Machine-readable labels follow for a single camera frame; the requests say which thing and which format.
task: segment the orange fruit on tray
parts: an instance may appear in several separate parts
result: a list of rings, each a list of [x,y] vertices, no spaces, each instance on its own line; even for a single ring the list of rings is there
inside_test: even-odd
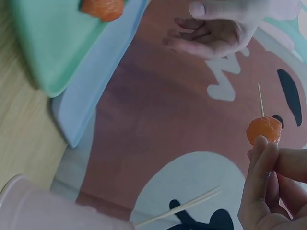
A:
[[[248,129],[246,135],[250,143],[254,146],[255,139],[258,136],[264,136],[269,142],[280,141],[280,135],[282,130],[282,123],[274,117],[261,117],[253,120]]]
[[[111,22],[123,14],[124,7],[124,0],[83,0],[81,11],[101,21]]]

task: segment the light blue plastic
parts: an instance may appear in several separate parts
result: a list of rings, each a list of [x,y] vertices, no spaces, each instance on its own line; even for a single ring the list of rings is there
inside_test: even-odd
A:
[[[68,88],[51,99],[51,110],[71,147],[76,147],[102,93],[129,47],[147,0],[130,0],[109,23],[76,69]]]

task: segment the green tray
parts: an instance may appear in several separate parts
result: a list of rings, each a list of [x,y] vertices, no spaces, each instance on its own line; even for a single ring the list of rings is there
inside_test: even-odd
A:
[[[108,23],[81,13],[80,0],[10,2],[34,80],[49,97],[56,97],[69,85],[83,57]]]

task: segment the wooden surface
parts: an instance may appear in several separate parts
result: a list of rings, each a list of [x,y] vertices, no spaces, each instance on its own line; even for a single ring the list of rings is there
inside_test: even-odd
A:
[[[19,173],[49,188],[66,144],[47,97],[29,83],[5,2],[0,0],[0,189]]]

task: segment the fingernail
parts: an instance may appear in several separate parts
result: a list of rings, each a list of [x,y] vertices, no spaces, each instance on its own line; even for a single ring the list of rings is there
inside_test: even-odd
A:
[[[189,5],[189,11],[192,17],[199,18],[205,15],[206,10],[201,2],[192,2]]]

